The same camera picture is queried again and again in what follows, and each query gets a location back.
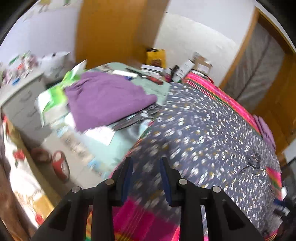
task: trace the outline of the metal bolt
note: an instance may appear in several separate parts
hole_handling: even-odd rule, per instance
[[[105,183],[107,184],[107,185],[112,185],[113,183],[114,183],[114,180],[113,179],[107,179],[106,181],[105,181]]]
[[[221,188],[217,187],[217,186],[214,186],[213,191],[216,192],[216,193],[219,193],[219,192],[221,192]]]
[[[180,179],[180,180],[179,180],[179,183],[180,183],[181,185],[186,185],[186,184],[187,184],[187,180],[186,180],[186,179]]]
[[[73,187],[72,188],[72,192],[76,193],[76,192],[79,192],[80,191],[80,187]]]

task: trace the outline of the folded garment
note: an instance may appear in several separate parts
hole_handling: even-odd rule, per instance
[[[269,129],[268,125],[266,122],[263,120],[262,117],[258,117],[256,115],[253,115],[255,122],[259,128],[260,134],[263,137],[263,140],[274,150],[276,150],[276,144],[274,142],[274,136]]]
[[[65,88],[77,131],[109,125],[156,102],[123,76],[85,72]]]

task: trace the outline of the yellow package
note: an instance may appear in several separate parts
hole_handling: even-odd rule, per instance
[[[146,64],[165,68],[165,50],[164,49],[148,49]]]

